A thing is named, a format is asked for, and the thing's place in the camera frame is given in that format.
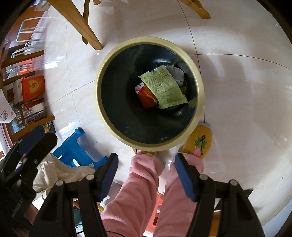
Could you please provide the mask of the white paper bag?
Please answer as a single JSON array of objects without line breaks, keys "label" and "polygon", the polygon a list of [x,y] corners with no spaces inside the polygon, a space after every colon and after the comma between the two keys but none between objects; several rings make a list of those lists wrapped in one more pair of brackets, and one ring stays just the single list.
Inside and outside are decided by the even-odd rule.
[{"label": "white paper bag", "polygon": [[166,69],[171,74],[173,79],[176,81],[178,86],[183,86],[185,80],[185,73],[180,68],[174,67],[173,65],[166,65]]}]

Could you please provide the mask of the yellow rim trash bin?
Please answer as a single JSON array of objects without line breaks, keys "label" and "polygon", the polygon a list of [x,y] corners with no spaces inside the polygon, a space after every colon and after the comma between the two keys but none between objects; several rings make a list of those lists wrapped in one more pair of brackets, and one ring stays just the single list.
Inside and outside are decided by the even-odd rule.
[{"label": "yellow rim trash bin", "polygon": [[204,106],[202,78],[190,56],[151,36],[127,40],[106,55],[95,96],[109,131],[146,151],[167,150],[186,140]]}]

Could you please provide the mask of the red packet in bin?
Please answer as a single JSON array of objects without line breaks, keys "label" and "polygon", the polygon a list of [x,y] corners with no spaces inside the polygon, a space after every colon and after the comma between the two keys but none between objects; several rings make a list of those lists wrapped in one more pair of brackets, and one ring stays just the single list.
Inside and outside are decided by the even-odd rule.
[{"label": "red packet in bin", "polygon": [[145,108],[151,108],[157,104],[156,97],[143,82],[135,86],[135,92]]}]

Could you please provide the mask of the red orange lantern box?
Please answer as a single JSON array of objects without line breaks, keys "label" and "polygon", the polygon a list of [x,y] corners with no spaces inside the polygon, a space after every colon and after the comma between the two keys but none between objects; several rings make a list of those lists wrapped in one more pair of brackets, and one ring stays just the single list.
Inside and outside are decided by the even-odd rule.
[{"label": "red orange lantern box", "polygon": [[28,103],[45,93],[45,78],[43,75],[24,77],[21,86],[23,102]]}]

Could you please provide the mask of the cream cloth bag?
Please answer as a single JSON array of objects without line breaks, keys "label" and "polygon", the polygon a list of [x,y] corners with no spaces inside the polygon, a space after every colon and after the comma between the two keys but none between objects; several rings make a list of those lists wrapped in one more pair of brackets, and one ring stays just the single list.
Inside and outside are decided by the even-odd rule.
[{"label": "cream cloth bag", "polygon": [[49,153],[37,166],[38,173],[33,181],[36,192],[32,204],[40,209],[51,188],[58,180],[66,183],[80,181],[89,174],[94,174],[94,166],[70,167],[62,163],[53,154]]}]

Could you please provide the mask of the blue plastic step stool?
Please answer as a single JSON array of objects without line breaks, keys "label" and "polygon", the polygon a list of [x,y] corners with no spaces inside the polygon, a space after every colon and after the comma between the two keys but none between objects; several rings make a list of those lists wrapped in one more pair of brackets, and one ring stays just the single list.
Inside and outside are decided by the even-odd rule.
[{"label": "blue plastic step stool", "polygon": [[94,170],[105,165],[108,157],[105,156],[98,162],[94,161],[86,151],[78,144],[77,140],[85,134],[85,131],[78,127],[62,144],[52,153],[62,163],[70,167],[93,165]]}]

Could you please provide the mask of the yellow knitted slipper right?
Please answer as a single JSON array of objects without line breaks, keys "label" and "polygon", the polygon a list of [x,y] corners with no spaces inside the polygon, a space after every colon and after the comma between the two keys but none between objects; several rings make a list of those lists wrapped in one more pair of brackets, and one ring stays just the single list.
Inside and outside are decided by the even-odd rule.
[{"label": "yellow knitted slipper right", "polygon": [[212,144],[213,133],[206,123],[199,123],[187,138],[181,152],[203,159]]}]

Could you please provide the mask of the wooden table leg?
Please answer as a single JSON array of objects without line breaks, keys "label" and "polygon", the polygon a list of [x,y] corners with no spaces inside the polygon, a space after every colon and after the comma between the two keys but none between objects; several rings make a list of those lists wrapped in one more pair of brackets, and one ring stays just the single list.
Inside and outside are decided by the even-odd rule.
[{"label": "wooden table leg", "polygon": [[210,19],[210,14],[204,9],[199,0],[181,0],[186,6],[194,10],[202,19]]},{"label": "wooden table leg", "polygon": [[49,0],[48,2],[81,34],[83,43],[89,43],[95,50],[103,49],[88,25],[90,1],[84,1],[83,15],[71,0]]}]

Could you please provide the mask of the yellow green foil packet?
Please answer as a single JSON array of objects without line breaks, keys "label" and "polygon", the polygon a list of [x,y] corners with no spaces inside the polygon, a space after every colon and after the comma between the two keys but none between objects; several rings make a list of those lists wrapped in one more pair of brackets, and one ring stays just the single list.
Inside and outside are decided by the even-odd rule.
[{"label": "yellow green foil packet", "polygon": [[139,78],[155,96],[160,109],[167,109],[188,102],[165,65],[155,68],[151,72],[146,72]]}]

